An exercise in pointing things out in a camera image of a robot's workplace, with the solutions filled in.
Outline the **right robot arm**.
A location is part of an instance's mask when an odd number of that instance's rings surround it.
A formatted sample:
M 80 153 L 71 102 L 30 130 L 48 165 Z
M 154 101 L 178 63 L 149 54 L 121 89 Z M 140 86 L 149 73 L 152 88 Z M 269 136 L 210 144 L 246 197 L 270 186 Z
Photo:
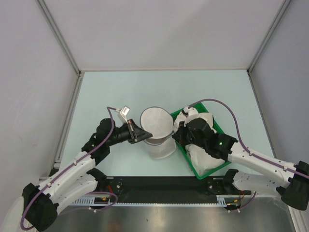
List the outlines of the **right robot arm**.
M 223 189 L 228 194 L 237 190 L 264 192 L 279 196 L 288 206 L 305 211 L 309 204 L 309 165 L 268 157 L 246 147 L 241 140 L 215 132 L 203 118 L 174 121 L 173 139 L 181 146 L 197 148 L 203 156 L 248 167 L 258 174 L 250 177 L 236 169 L 224 176 Z

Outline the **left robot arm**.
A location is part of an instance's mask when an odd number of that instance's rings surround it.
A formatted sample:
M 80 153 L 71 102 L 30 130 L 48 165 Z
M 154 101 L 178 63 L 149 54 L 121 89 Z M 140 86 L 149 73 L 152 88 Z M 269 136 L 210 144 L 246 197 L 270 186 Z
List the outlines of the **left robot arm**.
M 33 228 L 43 232 L 75 200 L 91 192 L 102 193 L 107 187 L 106 175 L 96 166 L 109 155 L 110 147 L 125 141 L 135 144 L 151 137 L 151 133 L 132 119 L 120 127 L 110 118 L 101 120 L 96 132 L 70 164 L 38 185 L 30 183 L 24 187 L 21 229 L 28 230 L 24 225 L 27 220 Z

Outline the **white mesh laundry bag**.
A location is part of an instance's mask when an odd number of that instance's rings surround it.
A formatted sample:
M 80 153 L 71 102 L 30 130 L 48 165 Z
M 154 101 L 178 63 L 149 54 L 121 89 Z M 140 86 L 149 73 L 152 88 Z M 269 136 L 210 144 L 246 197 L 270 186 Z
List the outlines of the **white mesh laundry bag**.
M 164 159 L 176 150 L 176 142 L 172 138 L 174 122 L 168 111 L 161 107 L 149 107 L 142 112 L 140 125 L 153 135 L 144 141 L 151 158 Z

